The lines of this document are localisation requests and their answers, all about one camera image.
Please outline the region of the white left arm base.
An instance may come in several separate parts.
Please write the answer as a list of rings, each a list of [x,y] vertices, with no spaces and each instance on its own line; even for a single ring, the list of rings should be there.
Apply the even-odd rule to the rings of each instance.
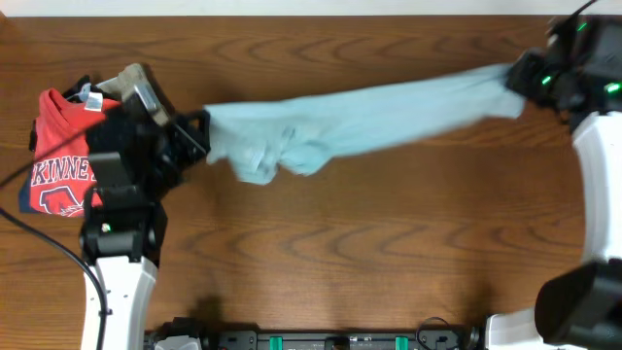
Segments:
[[[175,317],[154,332],[146,332],[144,350],[207,350],[209,340],[204,325],[188,317]]]

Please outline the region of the light blue t-shirt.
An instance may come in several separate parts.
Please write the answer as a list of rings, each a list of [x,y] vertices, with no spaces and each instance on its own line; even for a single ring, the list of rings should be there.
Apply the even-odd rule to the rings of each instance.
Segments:
[[[281,168],[317,173],[357,156],[454,131],[488,117],[518,118],[525,100],[504,85],[506,64],[421,81],[280,101],[210,104],[210,164],[266,185]]]

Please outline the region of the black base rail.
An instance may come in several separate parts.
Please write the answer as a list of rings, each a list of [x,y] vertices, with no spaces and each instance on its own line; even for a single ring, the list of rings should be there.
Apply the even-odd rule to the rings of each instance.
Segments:
[[[211,347],[217,350],[459,350],[458,332],[422,330],[398,332],[221,332]]]

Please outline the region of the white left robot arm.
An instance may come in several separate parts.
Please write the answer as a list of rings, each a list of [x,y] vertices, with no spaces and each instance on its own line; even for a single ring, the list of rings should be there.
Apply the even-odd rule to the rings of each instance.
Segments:
[[[167,226],[162,199],[210,151],[210,116],[158,124],[121,109],[86,132],[95,183],[80,232],[85,274],[84,349],[140,349]]]

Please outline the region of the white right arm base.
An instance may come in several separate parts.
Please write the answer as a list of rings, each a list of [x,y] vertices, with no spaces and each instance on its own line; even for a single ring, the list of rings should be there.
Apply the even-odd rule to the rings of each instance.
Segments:
[[[480,340],[485,350],[584,350],[545,343],[536,330],[533,308],[488,317]]]

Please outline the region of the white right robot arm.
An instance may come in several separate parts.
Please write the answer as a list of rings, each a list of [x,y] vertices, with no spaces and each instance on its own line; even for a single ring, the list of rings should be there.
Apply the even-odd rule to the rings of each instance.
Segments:
[[[538,292],[533,323],[550,349],[621,346],[621,20],[574,13],[544,49],[524,52],[505,85],[568,115],[585,209],[581,263]]]

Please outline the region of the khaki folded garment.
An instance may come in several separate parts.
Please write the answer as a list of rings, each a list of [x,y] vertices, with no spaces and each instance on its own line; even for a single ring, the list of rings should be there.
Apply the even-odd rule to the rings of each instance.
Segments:
[[[96,85],[106,93],[128,101],[136,94],[147,114],[159,126],[165,126],[171,120],[171,108],[167,99],[153,77],[150,67],[145,63],[127,65],[115,78]]]

